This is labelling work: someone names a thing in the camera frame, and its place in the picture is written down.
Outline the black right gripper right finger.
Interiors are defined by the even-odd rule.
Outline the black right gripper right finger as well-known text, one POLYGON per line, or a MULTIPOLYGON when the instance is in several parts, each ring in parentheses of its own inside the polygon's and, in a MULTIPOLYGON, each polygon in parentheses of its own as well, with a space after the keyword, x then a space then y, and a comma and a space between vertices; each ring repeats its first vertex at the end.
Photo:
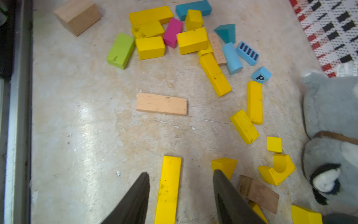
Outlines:
POLYGON ((264 223, 219 169, 213 173, 213 190, 219 224, 264 223))

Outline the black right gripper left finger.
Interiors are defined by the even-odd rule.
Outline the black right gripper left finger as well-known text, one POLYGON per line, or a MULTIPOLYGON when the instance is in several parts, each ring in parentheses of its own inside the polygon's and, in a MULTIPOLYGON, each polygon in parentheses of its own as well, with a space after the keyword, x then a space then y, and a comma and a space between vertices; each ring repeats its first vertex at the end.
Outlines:
POLYGON ((150 193, 148 173, 140 174, 114 210, 102 222, 103 224, 144 224, 150 193))

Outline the yellow triangular block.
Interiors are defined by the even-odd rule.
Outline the yellow triangular block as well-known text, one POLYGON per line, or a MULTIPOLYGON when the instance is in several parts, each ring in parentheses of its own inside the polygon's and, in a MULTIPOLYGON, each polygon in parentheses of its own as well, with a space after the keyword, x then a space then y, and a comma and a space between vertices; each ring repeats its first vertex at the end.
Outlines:
POLYGON ((224 175, 228 178, 228 180, 230 180, 236 168, 237 162, 238 161, 235 159, 220 158, 220 159, 212 160, 211 167, 213 172, 215 172, 217 169, 221 170, 224 173, 224 175))

